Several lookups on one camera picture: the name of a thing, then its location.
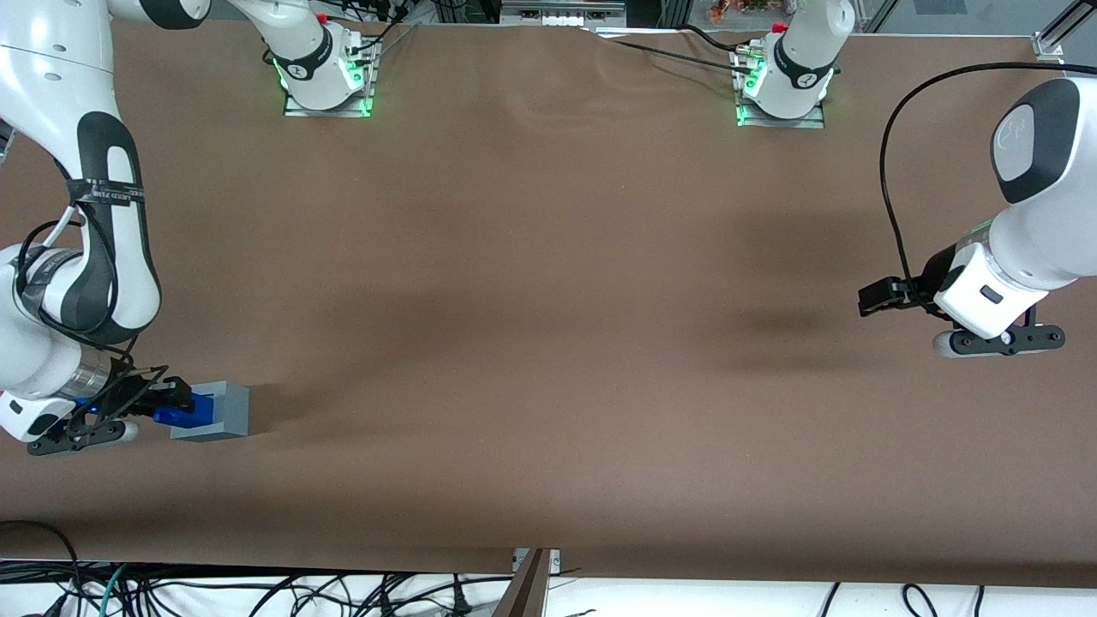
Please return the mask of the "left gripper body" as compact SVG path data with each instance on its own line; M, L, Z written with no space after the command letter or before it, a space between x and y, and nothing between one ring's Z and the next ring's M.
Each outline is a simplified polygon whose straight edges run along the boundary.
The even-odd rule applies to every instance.
M953 243L921 268L921 292L934 306L980 338L996 338L1049 292L1004 273L987 243Z

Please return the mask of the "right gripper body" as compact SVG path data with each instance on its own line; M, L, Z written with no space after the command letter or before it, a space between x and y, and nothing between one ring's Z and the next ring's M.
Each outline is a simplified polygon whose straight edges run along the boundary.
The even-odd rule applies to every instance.
M24 444L114 444L134 439L123 419L149 388L146 375L93 378L32 399L3 389L3 429Z

